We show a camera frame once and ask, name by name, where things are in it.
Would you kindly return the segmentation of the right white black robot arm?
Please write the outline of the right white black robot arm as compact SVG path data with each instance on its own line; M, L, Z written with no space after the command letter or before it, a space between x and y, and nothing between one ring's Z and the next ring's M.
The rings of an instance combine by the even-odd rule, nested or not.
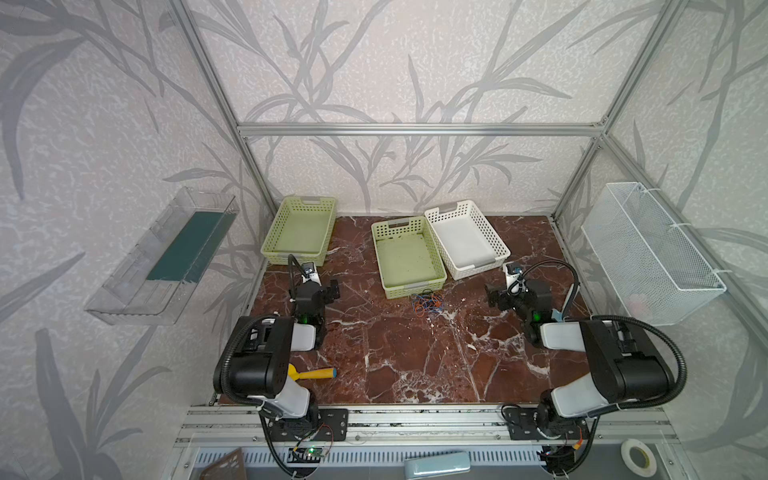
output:
M544 391L535 407L505 405L506 422L525 435L558 440L586 431L586 422L623 410L664 405L688 380L682 350L660 329L633 317L570 318L574 296L553 306L549 284L531 278L532 268L507 262L505 285L486 290L488 304L512 312L534 347L583 353L587 374Z

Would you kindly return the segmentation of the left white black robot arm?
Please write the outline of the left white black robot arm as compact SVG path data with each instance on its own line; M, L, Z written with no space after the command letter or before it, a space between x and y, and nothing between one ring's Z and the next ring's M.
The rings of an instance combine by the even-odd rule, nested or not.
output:
M319 349L327 335L326 307L341 296L338 281L327 286L310 277L290 290L289 316L243 316L236 323L213 373L214 391L230 401L257 407L276 424L319 426L311 390L289 375L294 352Z

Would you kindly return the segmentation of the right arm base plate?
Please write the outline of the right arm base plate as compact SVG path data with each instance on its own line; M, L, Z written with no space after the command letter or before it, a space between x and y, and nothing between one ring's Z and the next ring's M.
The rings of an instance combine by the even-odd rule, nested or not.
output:
M537 407L522 407L517 404L503 404L500 408L502 419L511 440L569 441L585 440L589 426L583 418L548 420L538 419Z

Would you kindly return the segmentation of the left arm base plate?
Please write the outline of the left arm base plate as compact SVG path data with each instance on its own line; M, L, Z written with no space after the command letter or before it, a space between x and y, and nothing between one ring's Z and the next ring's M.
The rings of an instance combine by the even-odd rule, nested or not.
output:
M274 442L344 441L349 426L349 410L345 408L310 409L301 418L268 420L270 438Z

